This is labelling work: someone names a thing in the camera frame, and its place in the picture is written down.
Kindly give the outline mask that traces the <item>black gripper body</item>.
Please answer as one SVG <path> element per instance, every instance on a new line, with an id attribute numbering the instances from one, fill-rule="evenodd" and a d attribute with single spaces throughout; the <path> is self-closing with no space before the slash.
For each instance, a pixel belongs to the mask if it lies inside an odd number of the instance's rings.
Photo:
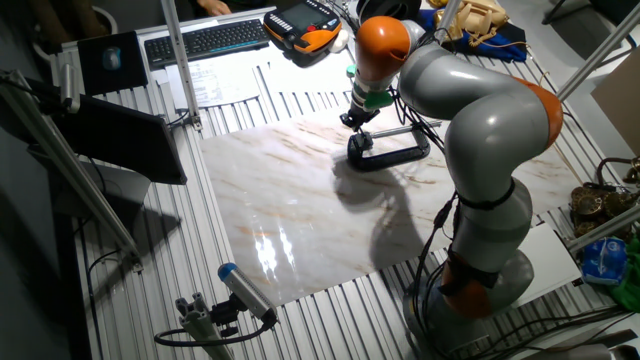
<path id="1" fill-rule="evenodd" d="M 359 107 L 352 107 L 347 113 L 358 123 L 358 125 L 362 125 L 376 117 L 379 114 L 379 111 L 365 111 Z"/>

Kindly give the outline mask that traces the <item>operator bare hand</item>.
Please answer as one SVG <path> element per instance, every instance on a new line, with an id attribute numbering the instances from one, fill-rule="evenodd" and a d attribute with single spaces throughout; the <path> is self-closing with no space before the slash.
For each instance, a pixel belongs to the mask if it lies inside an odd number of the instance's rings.
<path id="1" fill-rule="evenodd" d="M 196 3 L 209 15 L 221 16 L 231 14 L 229 6 L 222 0 L 196 0 Z"/>

